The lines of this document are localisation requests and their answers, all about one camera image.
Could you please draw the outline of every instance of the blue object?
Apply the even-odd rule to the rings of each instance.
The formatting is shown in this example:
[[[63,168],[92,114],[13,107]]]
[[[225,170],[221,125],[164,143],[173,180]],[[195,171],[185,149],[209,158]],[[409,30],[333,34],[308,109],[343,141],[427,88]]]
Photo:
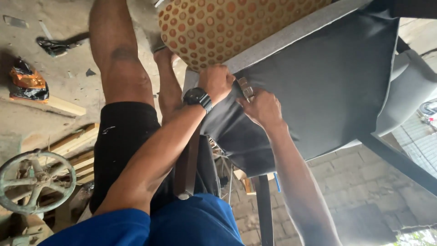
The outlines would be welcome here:
[[[138,209],[101,214],[62,230],[40,246],[243,246],[231,207],[211,194],[168,204],[151,217]]]
[[[281,193],[281,186],[279,185],[279,179],[277,178],[277,174],[274,172],[274,180],[276,180],[277,191]]]

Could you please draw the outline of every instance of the polka dot fabric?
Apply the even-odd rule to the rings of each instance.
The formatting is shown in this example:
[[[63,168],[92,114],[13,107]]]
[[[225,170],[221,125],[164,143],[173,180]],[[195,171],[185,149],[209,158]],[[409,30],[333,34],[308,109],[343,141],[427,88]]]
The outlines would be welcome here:
[[[173,0],[159,13],[161,38],[199,71],[223,63],[331,0]]]

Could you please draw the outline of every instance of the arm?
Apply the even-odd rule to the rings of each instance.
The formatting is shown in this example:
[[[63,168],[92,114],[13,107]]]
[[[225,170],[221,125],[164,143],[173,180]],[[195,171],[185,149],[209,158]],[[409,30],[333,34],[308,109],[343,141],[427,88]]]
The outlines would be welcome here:
[[[269,138],[288,213],[306,246],[340,246],[328,206],[291,139],[276,97],[256,89],[252,103],[238,99],[246,115],[261,126]]]
[[[199,87],[215,105],[229,94],[234,79],[226,66],[215,65],[200,72]],[[200,105],[186,105],[157,130],[129,160],[95,214],[124,208],[137,208],[149,214],[154,193],[205,114]]]

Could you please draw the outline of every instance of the man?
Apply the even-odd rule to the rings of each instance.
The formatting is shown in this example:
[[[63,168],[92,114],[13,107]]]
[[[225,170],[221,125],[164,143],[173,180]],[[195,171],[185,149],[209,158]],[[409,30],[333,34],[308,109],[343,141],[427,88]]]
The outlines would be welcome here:
[[[95,1],[90,43],[107,104],[94,148],[94,217],[42,245],[242,245],[231,207],[211,194],[175,199],[151,214],[159,185],[207,111],[229,94],[235,77],[222,65],[203,70],[199,89],[187,92],[180,107],[182,91],[171,66],[174,55],[167,48],[156,52],[160,127],[126,0]],[[202,100],[189,99],[198,95],[195,92]],[[320,190],[282,119],[279,101],[264,90],[255,93],[252,103],[238,102],[269,137],[285,203],[303,244],[341,245]]]

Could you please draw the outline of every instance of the black wristwatch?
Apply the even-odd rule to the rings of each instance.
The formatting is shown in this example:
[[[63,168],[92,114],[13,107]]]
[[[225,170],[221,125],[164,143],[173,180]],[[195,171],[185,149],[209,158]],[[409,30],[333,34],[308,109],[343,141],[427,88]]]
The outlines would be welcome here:
[[[185,93],[184,102],[187,105],[200,104],[206,110],[206,113],[209,113],[212,109],[211,98],[209,98],[205,90],[200,87],[189,89],[187,93]]]

